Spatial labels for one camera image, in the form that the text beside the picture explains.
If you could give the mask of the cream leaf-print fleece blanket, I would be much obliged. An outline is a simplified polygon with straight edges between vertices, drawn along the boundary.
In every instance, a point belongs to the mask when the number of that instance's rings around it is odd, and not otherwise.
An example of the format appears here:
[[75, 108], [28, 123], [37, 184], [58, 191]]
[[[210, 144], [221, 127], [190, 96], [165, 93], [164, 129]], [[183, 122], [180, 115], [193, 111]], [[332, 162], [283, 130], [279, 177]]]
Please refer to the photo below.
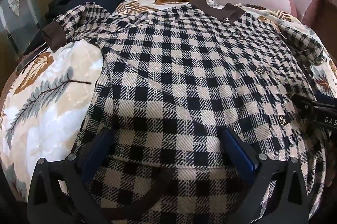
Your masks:
[[[191, 1], [125, 0], [111, 14], [136, 15]], [[240, 4], [239, 10], [274, 26], [285, 24], [309, 32], [322, 43], [312, 29], [285, 12], [250, 4]], [[22, 198], [28, 198], [39, 158], [61, 160], [74, 147], [102, 67], [103, 55], [97, 46], [85, 40], [64, 42], [56, 51], [39, 54], [3, 91], [2, 166]], [[321, 63], [307, 71], [315, 84], [314, 93], [336, 96], [336, 65], [325, 48]]]

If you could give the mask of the black cream checked jacket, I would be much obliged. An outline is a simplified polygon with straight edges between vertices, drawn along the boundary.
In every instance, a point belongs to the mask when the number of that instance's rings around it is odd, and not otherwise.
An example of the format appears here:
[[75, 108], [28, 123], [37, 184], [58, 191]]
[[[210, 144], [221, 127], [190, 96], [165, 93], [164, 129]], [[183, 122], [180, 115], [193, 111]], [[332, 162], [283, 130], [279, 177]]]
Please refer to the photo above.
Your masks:
[[326, 142], [291, 101], [314, 98], [307, 70], [324, 48], [311, 33], [250, 12], [218, 19], [189, 3], [136, 15], [86, 3], [55, 22], [63, 41], [88, 41], [103, 55], [74, 150], [102, 128], [113, 133], [88, 187], [108, 222], [223, 223], [244, 186], [222, 129], [270, 159], [297, 158], [316, 213]]

